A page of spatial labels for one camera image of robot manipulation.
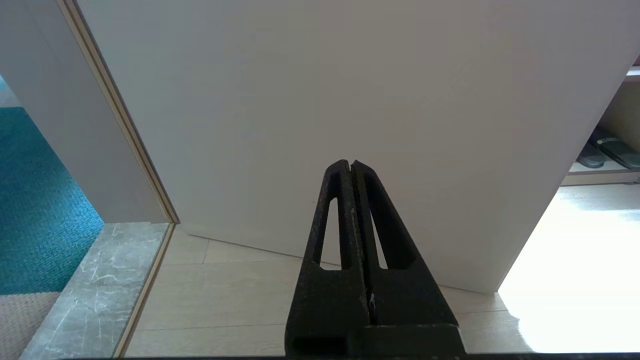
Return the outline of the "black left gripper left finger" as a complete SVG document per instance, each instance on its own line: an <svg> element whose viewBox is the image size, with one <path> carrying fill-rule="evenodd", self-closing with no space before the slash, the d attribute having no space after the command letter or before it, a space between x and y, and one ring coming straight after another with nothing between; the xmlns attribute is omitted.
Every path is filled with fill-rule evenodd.
<svg viewBox="0 0 640 360"><path fill-rule="evenodd" d="M338 207L341 269L322 268L330 203ZM288 358L358 358L370 323L349 162L327 167L285 326Z"/></svg>

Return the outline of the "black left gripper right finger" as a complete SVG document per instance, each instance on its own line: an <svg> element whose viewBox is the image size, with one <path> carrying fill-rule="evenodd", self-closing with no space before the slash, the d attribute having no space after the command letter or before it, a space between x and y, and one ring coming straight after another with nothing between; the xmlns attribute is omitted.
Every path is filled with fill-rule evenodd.
<svg viewBox="0 0 640 360"><path fill-rule="evenodd" d="M369 314L358 334L359 355L466 353L458 321L378 174L359 161L351 170Z"/></svg>

